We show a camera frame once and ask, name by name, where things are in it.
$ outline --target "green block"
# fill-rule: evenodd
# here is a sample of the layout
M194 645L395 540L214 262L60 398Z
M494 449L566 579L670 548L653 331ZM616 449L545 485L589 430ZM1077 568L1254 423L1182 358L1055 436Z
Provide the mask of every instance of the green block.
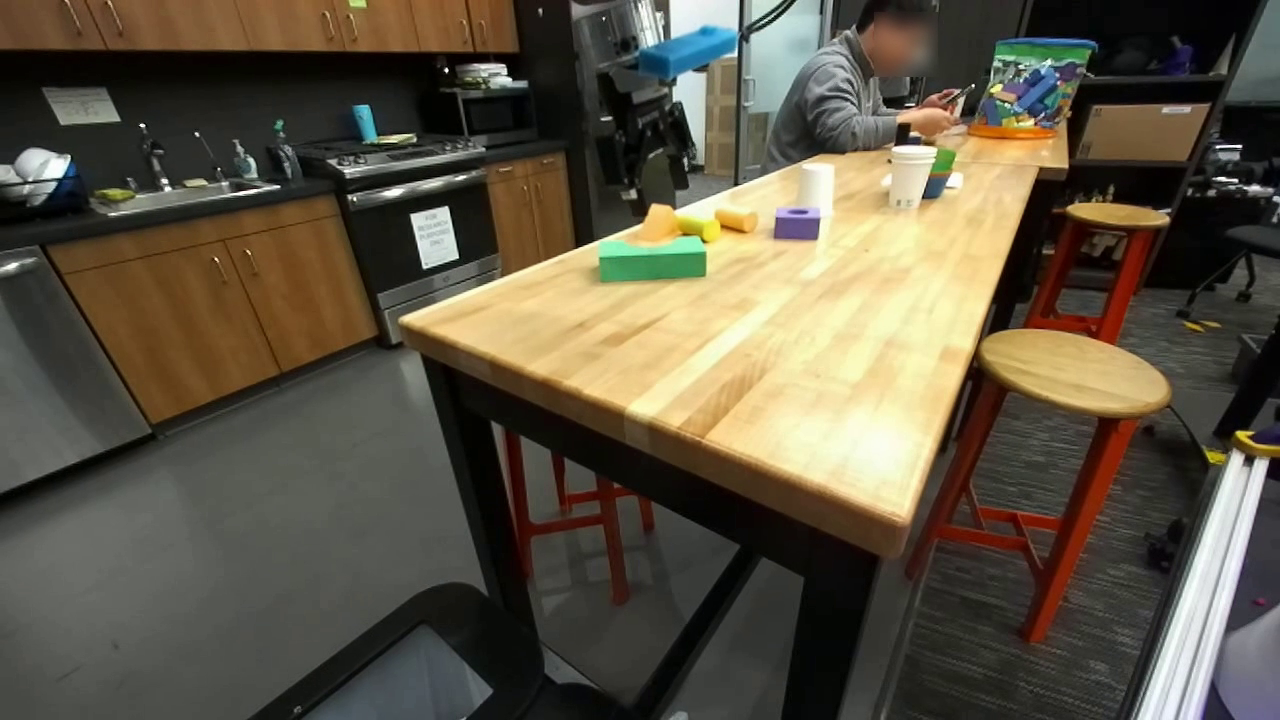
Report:
M632 278L678 278L708 276L708 249L694 235L676 235L662 244L634 244L623 235L599 241L599 278L632 282Z

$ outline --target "white cup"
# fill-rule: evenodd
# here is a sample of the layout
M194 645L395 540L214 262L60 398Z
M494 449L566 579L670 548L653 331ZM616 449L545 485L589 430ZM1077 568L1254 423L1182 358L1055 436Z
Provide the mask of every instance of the white cup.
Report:
M833 214L837 203L837 168L833 164L798 164L798 207L816 207L818 214Z
M892 149L892 174L888 174L888 203L916 207L929 183L937 149L929 144L895 144Z

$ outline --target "cabinet door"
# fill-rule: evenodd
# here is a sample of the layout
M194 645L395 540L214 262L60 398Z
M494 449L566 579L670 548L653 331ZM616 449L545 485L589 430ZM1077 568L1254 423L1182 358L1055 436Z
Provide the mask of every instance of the cabinet door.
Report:
M0 46L105 46L84 0L0 4Z
M110 46L245 46L236 4L209 0L84 0Z
M425 53L471 53L471 23L465 0L414 0L412 23L414 46Z
M330 0L236 0L249 46L348 46Z
M222 244L63 278L152 423L277 375Z
M368 295L334 214L254 231L226 249L283 371L370 340Z
M494 235L494 268L515 273L545 257L537 197L527 187L530 164L510 159L489 168L489 213Z
M564 157L541 157L530 174L530 197L541 213L545 257L559 257L577 244L570 198L566 198L566 168Z
M475 53L518 53L510 0L468 0Z
M362 0L362 4L334 0L334 15L342 18L342 28L352 34L352 53L412 53L412 46L418 46L406 0Z

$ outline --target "oven door handle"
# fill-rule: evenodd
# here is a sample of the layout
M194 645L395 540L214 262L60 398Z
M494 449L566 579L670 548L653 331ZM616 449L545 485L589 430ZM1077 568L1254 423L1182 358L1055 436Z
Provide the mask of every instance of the oven door handle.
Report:
M471 183L482 183L482 168L451 173L451 174L425 174L425 179L368 187L368 191L348 191L348 207L362 213L362 207L402 203L412 197L441 197L441 191L456 191L456 187L471 187Z

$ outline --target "sink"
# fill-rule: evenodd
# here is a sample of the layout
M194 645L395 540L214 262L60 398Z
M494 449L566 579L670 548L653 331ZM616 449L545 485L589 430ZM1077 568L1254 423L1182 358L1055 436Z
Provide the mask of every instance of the sink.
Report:
M279 191L279 183L250 183L250 187L199 183L199 187L170 187L170 191L131 191L131 198L123 203L92 203L92 213L141 214L141 213L162 213L162 207L222 203L222 198L262 197L262 191Z

